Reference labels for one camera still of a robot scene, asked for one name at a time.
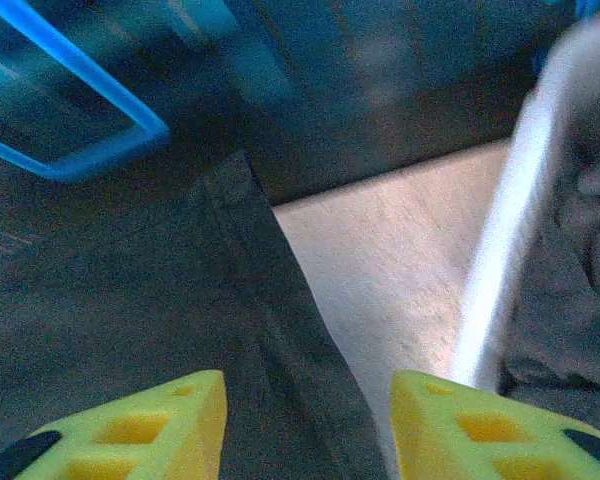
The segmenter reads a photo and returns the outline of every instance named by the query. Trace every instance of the light wooden surface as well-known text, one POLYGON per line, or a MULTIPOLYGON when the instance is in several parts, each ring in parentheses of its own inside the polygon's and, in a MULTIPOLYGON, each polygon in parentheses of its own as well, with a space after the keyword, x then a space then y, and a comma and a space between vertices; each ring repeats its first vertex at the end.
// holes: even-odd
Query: light wooden surface
POLYGON ((392 372, 447 374, 464 280, 507 147, 490 144, 275 209, 388 458, 392 372))

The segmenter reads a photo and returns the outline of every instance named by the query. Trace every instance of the white plastic bin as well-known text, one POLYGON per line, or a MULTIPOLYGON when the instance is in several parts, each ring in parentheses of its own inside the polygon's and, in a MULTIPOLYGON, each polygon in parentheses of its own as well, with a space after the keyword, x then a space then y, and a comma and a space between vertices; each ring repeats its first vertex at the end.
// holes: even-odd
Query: white plastic bin
POLYGON ((461 309, 452 380, 495 391, 505 326, 538 220, 572 155, 567 127, 600 98, 600 18, 552 49, 520 113, 511 151, 478 244, 461 309))

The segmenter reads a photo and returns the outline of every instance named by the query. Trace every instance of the square hole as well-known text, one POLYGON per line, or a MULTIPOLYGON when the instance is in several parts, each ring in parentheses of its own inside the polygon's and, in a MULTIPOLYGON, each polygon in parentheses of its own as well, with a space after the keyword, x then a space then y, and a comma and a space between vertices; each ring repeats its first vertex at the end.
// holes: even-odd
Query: square hole
POLYGON ((426 387, 427 387, 427 390, 429 390, 429 393, 431 393, 433 395, 453 395, 453 390, 451 390, 450 388, 447 388, 447 387, 443 387, 441 385, 436 385, 434 383, 427 383, 426 387))
POLYGON ((116 418, 96 437, 95 442, 126 445, 151 443, 168 421, 169 416, 164 413, 116 418))
POLYGON ((192 385, 187 385, 184 387, 176 388, 171 395, 174 397, 188 397, 193 393, 194 387, 192 385))
POLYGON ((504 480, 573 480, 557 461, 545 458, 501 458, 493 466, 504 480))
POLYGON ((461 413, 456 421, 474 442, 518 443, 531 440, 531 435, 501 413, 461 413))
POLYGON ((121 458, 75 459, 57 480, 123 480, 136 462, 121 458))

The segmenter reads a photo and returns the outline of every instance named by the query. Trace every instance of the blue tube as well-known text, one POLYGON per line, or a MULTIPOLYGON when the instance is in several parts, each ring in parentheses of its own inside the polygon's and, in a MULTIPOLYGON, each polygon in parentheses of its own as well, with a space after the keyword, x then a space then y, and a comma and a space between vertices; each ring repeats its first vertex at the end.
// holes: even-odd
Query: blue tube
POLYGON ((77 182, 110 170, 134 154, 166 143, 167 125, 115 78, 22 0, 0 0, 0 17, 81 78, 136 125, 52 163, 42 163, 0 142, 0 157, 42 177, 77 182))

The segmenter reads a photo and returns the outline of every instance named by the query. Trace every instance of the wooden floor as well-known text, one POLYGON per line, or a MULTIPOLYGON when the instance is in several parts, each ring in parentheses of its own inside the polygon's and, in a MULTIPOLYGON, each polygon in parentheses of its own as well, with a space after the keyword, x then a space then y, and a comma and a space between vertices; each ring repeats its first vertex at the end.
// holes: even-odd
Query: wooden floor
POLYGON ((447 374, 507 151, 494 143, 275 209, 389 458, 392 372, 447 374))

